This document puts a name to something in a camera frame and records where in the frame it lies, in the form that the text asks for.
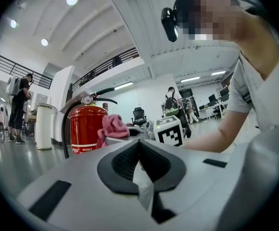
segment black metal railing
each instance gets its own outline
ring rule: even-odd
[[[6,57],[0,55],[0,71],[3,71],[9,75],[15,75],[17,77],[24,77],[26,74],[33,74],[34,84],[44,87],[46,89],[50,89],[52,79],[46,77],[36,71],[33,71],[27,67],[19,65]]]
[[[116,67],[122,63],[125,63],[129,60],[132,60],[136,57],[139,57],[139,53],[136,50],[136,48],[132,48],[130,50],[127,50],[109,60],[102,63],[101,65],[97,66],[87,74],[85,74],[81,79],[73,83],[72,85],[72,91],[75,91],[79,89],[81,86],[89,82],[90,80],[94,79],[95,77],[99,76],[100,74],[103,74],[104,72],[110,70],[113,67]]]

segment fire extinguisher label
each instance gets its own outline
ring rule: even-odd
[[[81,154],[96,149],[97,144],[72,144],[73,154]]]

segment fire extinguisher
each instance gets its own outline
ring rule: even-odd
[[[98,130],[102,129],[102,119],[108,115],[103,108],[96,106],[96,101],[107,101],[117,104],[116,101],[99,98],[98,96],[115,88],[107,88],[97,93],[85,95],[81,101],[74,102],[65,112],[62,121],[62,144],[65,158],[69,158],[69,153],[66,145],[66,138],[64,133],[66,119],[69,112],[76,106],[83,104],[84,106],[77,107],[71,112],[70,116],[70,134],[73,154],[81,154],[84,152],[96,149],[98,140]]]

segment black backpack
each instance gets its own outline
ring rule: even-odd
[[[172,97],[165,95],[165,115],[166,116],[176,116],[179,113],[179,104],[174,98],[175,92],[173,92]]]

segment floor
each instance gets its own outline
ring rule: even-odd
[[[198,124],[190,124],[191,138],[206,135],[216,129],[220,122],[221,120],[212,118]],[[250,141],[259,133],[255,126],[256,114],[250,112],[234,143],[237,145]],[[23,145],[9,143],[8,139],[5,139],[4,143],[0,142],[0,187],[5,194],[13,198],[16,198],[29,183],[65,160],[60,147],[53,146],[52,150],[40,151],[36,149],[33,138],[25,139],[26,144]],[[234,148],[235,145],[232,144],[224,153],[232,153]]]

